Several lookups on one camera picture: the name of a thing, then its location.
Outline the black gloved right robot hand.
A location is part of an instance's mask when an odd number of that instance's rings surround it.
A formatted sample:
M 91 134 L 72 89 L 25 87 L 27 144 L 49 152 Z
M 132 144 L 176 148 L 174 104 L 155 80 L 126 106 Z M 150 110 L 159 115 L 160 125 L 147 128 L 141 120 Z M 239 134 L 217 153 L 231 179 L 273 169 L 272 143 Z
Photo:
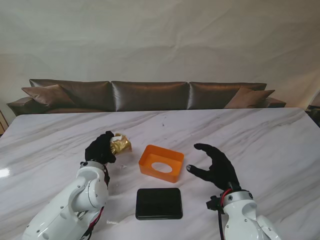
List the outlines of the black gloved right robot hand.
M 198 168 L 194 165 L 188 164 L 186 170 L 194 176 L 213 183 L 222 191 L 227 190 L 230 186 L 240 187 L 240 183 L 231 161 L 218 148 L 204 143 L 196 143 L 194 148 L 204 151 L 211 158 L 211 166 L 208 170 Z

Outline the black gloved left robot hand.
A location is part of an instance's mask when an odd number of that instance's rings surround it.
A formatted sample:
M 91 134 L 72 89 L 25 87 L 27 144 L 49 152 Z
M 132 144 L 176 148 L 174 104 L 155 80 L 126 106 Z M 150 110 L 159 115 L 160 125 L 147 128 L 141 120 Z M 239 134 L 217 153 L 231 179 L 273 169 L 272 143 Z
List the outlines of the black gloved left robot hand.
M 98 162 L 102 165 L 115 163 L 116 157 L 111 151 L 111 139 L 114 136 L 111 131 L 106 131 L 97 137 L 97 139 L 85 149 L 85 160 L 87 162 Z

